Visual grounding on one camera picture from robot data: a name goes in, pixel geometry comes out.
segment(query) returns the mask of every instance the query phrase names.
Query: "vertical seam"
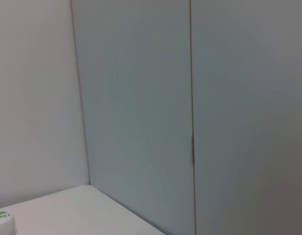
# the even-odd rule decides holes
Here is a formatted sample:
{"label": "vertical seam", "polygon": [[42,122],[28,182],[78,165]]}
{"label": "vertical seam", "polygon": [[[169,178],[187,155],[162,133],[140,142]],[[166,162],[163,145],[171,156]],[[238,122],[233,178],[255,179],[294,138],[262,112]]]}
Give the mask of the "vertical seam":
{"label": "vertical seam", "polygon": [[[192,1],[189,0],[189,17],[190,17],[190,68],[191,68],[191,116],[192,116],[192,136],[193,136],[193,157],[195,159],[194,151],[194,109],[193,109],[193,54],[192,54]],[[193,198],[194,198],[194,233],[197,234],[197,221],[196,221],[196,195],[195,195],[195,163],[193,164]]]}
{"label": "vertical seam", "polygon": [[71,16],[71,22],[72,22],[74,51],[75,51],[76,67],[77,67],[77,74],[78,74],[79,97],[80,97],[80,104],[81,104],[81,116],[82,116],[82,125],[83,125],[85,149],[86,149],[86,158],[87,158],[87,163],[88,163],[88,179],[89,179],[89,184],[91,185],[90,163],[89,163],[89,155],[88,155],[86,125],[85,125],[85,118],[84,118],[85,115],[84,115],[84,108],[83,108],[83,102],[82,102],[82,93],[81,93],[81,81],[80,81],[80,72],[79,72],[79,63],[78,63],[78,54],[77,54],[77,42],[76,42],[76,34],[75,34],[74,18],[73,18],[73,10],[72,10],[72,0],[70,0],[70,16]]}

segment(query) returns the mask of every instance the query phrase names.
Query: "white surface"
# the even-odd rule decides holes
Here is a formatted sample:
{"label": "white surface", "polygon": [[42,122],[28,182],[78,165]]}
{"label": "white surface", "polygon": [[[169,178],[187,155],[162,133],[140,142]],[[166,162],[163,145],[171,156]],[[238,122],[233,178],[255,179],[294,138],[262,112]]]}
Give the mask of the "white surface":
{"label": "white surface", "polygon": [[0,0],[0,207],[87,184],[69,0]]}
{"label": "white surface", "polygon": [[192,0],[197,235],[302,234],[302,0]]}
{"label": "white surface", "polygon": [[17,235],[163,235],[92,186],[16,204]]}
{"label": "white surface", "polygon": [[194,235],[189,2],[73,0],[91,184]]}

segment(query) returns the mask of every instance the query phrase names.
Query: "bottle cap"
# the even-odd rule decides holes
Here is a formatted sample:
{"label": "bottle cap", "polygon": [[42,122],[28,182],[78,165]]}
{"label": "bottle cap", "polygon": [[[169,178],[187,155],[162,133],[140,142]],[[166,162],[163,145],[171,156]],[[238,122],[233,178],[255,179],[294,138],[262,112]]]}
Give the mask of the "bottle cap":
{"label": "bottle cap", "polygon": [[15,235],[16,223],[12,213],[0,211],[0,235]]}

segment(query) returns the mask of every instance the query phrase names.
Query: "white countertop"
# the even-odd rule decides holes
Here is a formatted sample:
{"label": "white countertop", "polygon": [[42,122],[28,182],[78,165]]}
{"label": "white countertop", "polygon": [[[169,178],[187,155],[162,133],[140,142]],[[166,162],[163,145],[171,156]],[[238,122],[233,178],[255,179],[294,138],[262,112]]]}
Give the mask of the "white countertop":
{"label": "white countertop", "polygon": [[0,211],[16,218],[17,235],[163,235],[92,186],[80,186]]}

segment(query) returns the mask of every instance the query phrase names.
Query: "gray panel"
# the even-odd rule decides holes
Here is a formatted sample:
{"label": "gray panel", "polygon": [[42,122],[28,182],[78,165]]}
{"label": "gray panel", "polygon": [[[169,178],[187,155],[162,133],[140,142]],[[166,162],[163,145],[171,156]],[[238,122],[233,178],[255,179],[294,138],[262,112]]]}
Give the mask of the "gray panel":
{"label": "gray panel", "polygon": [[302,234],[302,0],[192,0],[198,235]]}
{"label": "gray panel", "polygon": [[0,208],[88,183],[70,0],[0,1]]}
{"label": "gray panel", "polygon": [[193,235],[188,1],[72,3],[91,184]]}

